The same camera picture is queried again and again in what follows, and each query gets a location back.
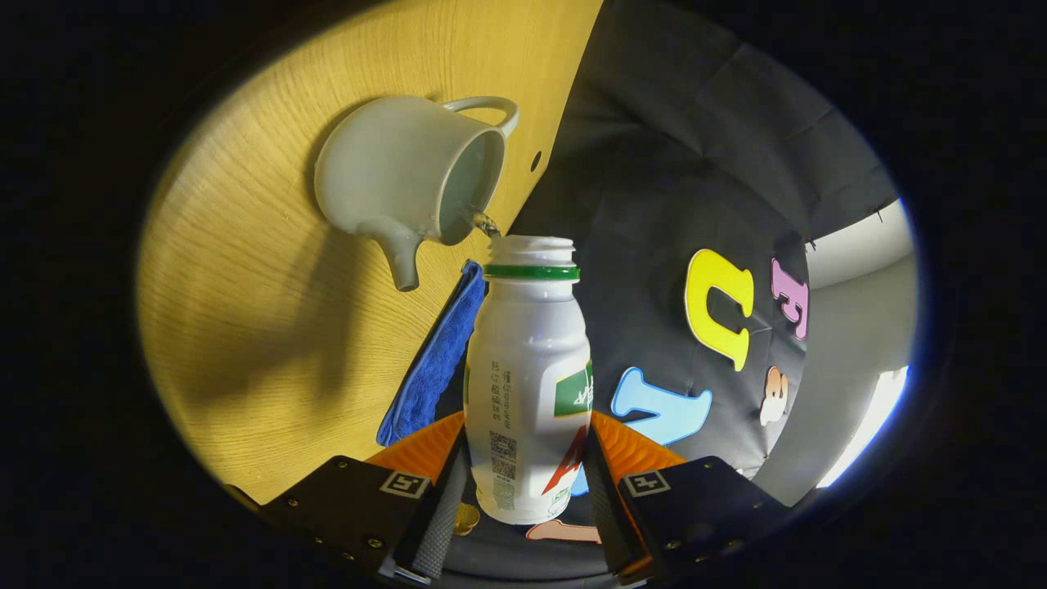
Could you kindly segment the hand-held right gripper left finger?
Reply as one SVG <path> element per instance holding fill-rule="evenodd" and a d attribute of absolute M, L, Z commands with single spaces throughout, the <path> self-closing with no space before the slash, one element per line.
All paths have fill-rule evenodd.
<path fill-rule="evenodd" d="M 456 411 L 366 460 L 332 457 L 266 503 L 227 489 L 355 573 L 429 584 L 442 575 L 468 479 L 464 421 Z"/>

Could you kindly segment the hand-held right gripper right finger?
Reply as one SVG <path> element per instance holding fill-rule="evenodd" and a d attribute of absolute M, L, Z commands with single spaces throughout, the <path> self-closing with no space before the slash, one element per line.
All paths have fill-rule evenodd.
<path fill-rule="evenodd" d="M 718 575 L 793 515 L 721 458 L 683 459 L 601 411 L 583 466 L 604 558 L 623 586 Z"/>

